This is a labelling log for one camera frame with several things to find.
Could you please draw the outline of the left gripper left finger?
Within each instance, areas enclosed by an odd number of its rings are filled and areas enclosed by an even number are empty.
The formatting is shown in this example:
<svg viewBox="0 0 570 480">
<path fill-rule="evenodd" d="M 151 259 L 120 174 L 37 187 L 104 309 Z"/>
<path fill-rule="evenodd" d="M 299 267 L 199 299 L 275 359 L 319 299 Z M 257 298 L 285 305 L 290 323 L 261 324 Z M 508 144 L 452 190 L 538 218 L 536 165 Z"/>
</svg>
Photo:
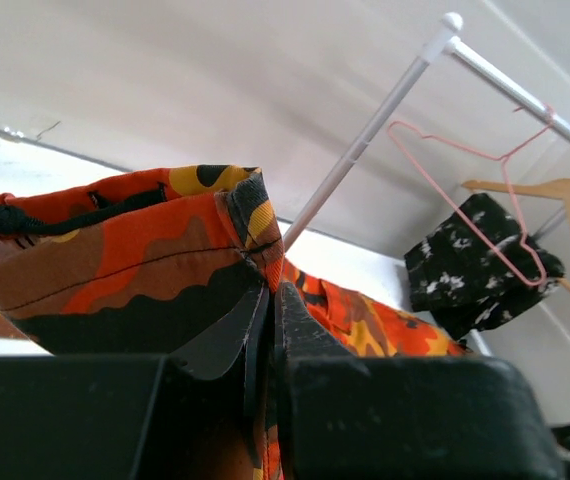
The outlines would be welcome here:
<svg viewBox="0 0 570 480">
<path fill-rule="evenodd" d="M 213 382 L 238 368 L 245 415 L 258 410 L 261 344 L 269 303 L 268 288 L 250 288 L 225 316 L 170 354 L 183 372 L 199 381 Z"/>
</svg>

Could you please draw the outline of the orange camouflage trousers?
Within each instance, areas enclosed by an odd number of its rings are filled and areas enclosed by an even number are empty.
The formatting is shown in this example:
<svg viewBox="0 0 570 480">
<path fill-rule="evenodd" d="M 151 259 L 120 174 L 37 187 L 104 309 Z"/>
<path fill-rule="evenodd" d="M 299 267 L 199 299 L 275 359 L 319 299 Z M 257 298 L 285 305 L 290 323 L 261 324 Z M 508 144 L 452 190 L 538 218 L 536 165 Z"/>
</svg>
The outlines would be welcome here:
<svg viewBox="0 0 570 480">
<path fill-rule="evenodd" d="M 0 479 L 281 479 L 279 286 L 350 353 L 460 357 L 441 329 L 288 263 L 257 168 L 161 168 L 0 194 L 0 318 L 44 350 L 0 358 Z M 204 382 L 170 354 L 269 289 L 258 410 L 238 368 Z"/>
</svg>

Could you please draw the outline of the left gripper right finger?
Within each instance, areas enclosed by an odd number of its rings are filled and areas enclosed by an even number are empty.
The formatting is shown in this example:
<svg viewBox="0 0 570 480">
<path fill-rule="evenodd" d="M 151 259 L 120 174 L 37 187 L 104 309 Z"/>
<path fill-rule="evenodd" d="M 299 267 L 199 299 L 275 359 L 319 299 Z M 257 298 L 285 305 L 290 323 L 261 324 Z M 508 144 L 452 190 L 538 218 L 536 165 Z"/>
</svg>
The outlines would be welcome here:
<svg viewBox="0 0 570 480">
<path fill-rule="evenodd" d="M 282 283 L 276 295 L 274 347 L 280 380 L 292 380 L 296 371 L 303 370 L 322 377 L 339 371 L 370 376 L 365 361 L 350 353 L 313 318 L 289 282 Z"/>
</svg>

